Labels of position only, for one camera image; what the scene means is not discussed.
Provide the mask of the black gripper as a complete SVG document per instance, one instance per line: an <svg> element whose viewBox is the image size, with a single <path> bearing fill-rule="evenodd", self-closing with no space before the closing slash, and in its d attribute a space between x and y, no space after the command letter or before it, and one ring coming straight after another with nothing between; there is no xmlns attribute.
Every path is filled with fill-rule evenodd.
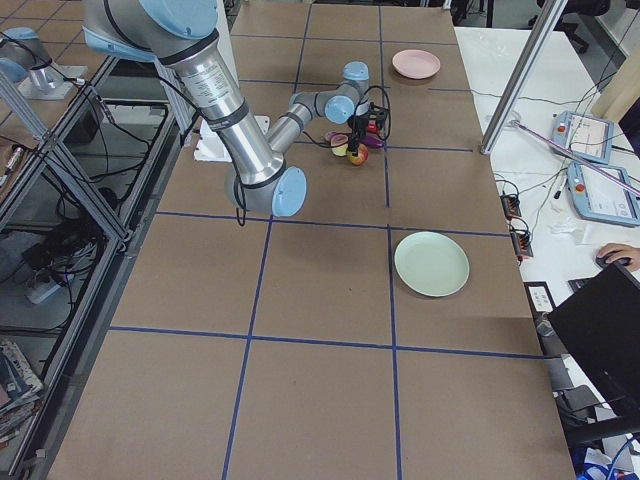
<svg viewBox="0 0 640 480"><path fill-rule="evenodd" d="M369 125L369 115L352 115L348 119L348 126L351 129L349 134L350 141L348 142L347 151L350 153L356 153L358 150L359 142L362 142L367 135L367 128Z"/></svg>

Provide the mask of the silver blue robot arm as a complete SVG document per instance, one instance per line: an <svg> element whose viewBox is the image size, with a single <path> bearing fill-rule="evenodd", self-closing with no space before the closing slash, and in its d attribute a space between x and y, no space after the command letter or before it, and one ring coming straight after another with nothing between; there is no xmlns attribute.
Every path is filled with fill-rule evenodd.
<svg viewBox="0 0 640 480"><path fill-rule="evenodd" d="M32 100L63 100L72 88L38 34L29 27L1 32L1 72Z"/></svg>
<svg viewBox="0 0 640 480"><path fill-rule="evenodd" d="M172 69L195 109L230 154L225 188L239 210L277 217L303 206L304 172L284 154L313 119L324 117L352 130L347 151L355 154L371 121L384 124L390 113L368 98L365 63L352 61L334 90L292 96L289 108L262 132L249 104L218 50L218 12L214 1L87 1L86 44L105 54Z"/></svg>

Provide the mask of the person's hand on mouse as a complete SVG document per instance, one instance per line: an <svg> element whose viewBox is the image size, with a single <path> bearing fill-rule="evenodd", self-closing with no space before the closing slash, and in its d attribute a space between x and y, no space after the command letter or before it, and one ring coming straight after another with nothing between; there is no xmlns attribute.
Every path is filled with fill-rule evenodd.
<svg viewBox="0 0 640 480"><path fill-rule="evenodd" d="M630 264L626 267L629 271L636 271L639 269L639 248L627 244L621 243L607 243L597 252L596 256L603 257L610 254L608 259L609 264L614 263L615 260L628 257L631 259Z"/></svg>

